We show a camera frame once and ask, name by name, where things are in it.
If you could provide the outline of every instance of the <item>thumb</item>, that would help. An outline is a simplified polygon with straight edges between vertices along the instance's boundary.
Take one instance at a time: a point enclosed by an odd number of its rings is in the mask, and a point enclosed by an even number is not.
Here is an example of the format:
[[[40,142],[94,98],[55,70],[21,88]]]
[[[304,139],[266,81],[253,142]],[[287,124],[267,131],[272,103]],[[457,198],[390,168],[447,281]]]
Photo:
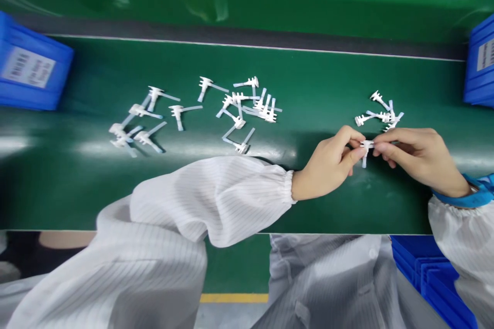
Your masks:
[[[402,167],[406,167],[411,164],[414,157],[403,150],[401,150],[396,145],[387,142],[376,143],[374,148],[377,149],[381,154],[385,155],[389,159],[392,159]]]
[[[365,148],[356,148],[348,152],[340,162],[340,166],[348,173],[350,169],[365,155]]]

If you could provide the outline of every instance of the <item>blue plastic bin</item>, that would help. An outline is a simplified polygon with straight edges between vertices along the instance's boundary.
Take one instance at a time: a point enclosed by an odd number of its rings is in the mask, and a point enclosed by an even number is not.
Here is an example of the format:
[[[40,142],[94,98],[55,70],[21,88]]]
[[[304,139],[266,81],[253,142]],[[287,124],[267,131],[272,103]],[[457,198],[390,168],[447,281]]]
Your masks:
[[[434,237],[392,235],[391,240],[396,266],[444,321],[453,329],[477,329],[475,316],[454,287],[458,273]]]
[[[463,100],[494,108],[494,14],[470,34]]]
[[[74,51],[0,11],[0,104],[53,111]]]
[[[477,319],[456,292],[454,281],[458,273],[448,268],[428,271],[428,284],[422,296],[453,329],[478,329]]]

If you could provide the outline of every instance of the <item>white label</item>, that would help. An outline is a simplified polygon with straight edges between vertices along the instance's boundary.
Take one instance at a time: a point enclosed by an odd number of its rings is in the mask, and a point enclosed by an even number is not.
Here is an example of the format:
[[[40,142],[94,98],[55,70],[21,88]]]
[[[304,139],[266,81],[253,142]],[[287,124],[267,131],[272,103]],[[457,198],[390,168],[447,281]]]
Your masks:
[[[2,72],[2,78],[45,88],[56,61],[15,46]]]
[[[479,47],[477,72],[494,64],[494,39]]]

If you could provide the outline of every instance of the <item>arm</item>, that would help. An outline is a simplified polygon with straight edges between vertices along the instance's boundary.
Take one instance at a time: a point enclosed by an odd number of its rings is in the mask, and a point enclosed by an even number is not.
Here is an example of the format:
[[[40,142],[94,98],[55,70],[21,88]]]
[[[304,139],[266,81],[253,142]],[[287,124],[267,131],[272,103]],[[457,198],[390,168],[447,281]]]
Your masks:
[[[433,197],[429,221],[437,245],[460,274],[456,291],[479,322],[494,327],[494,202],[467,210]]]
[[[293,199],[329,193],[364,155],[356,141],[364,139],[343,127],[293,180],[254,158],[219,157],[141,183],[100,212],[93,241],[24,298],[9,327],[192,328],[205,236],[232,245],[271,225]]]
[[[454,198],[472,193],[436,131],[393,129],[374,142],[375,156],[382,154],[391,168],[401,165],[439,197],[448,197],[453,203]],[[494,327],[494,202],[466,209],[433,196],[429,221],[437,245],[460,274],[455,282],[458,294],[478,322]]]

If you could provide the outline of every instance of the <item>striped sleeve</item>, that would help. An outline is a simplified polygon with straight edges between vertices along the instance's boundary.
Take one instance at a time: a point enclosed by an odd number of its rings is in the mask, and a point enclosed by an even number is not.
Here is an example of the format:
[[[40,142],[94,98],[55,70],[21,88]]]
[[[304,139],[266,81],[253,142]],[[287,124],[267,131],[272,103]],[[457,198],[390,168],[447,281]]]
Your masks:
[[[254,158],[219,157],[143,182],[99,213],[90,245],[26,295],[8,328],[193,328],[203,238],[226,247],[272,224],[294,203],[291,178]]]
[[[459,209],[429,202],[434,238],[460,274],[455,287],[479,323],[494,327],[494,202]]]
[[[213,245],[227,247],[270,226],[295,203],[292,173],[250,157],[201,160],[141,183],[131,217],[193,242],[208,234]]]

